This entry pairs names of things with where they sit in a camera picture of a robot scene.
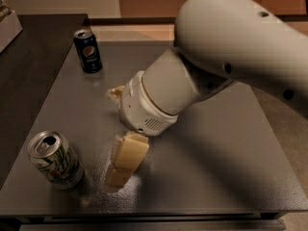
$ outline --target robotic hand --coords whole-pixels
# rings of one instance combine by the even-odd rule
[[[174,46],[120,96],[130,130],[157,136],[195,102],[233,81],[264,90],[308,117],[308,39],[252,0],[188,0]]]

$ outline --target can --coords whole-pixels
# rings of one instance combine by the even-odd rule
[[[74,43],[83,70],[95,73],[102,68],[95,35],[91,30],[82,29],[74,34]]]
[[[84,166],[76,152],[68,140],[56,131],[44,131],[34,136],[28,145],[28,155],[56,189],[70,189],[84,175]]]

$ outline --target black surface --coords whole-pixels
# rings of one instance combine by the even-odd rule
[[[87,16],[22,15],[0,54],[0,189]]]

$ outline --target pepsi can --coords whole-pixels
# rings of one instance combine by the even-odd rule
[[[102,68],[95,35],[91,30],[82,29],[74,34],[74,43],[81,66],[86,73],[95,73]]]

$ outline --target can lid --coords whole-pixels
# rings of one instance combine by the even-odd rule
[[[62,144],[56,131],[44,131],[34,136],[28,145],[28,153],[33,158],[45,158],[54,154]]]
[[[93,35],[93,32],[89,29],[81,29],[75,32],[74,37],[76,39],[87,39]]]

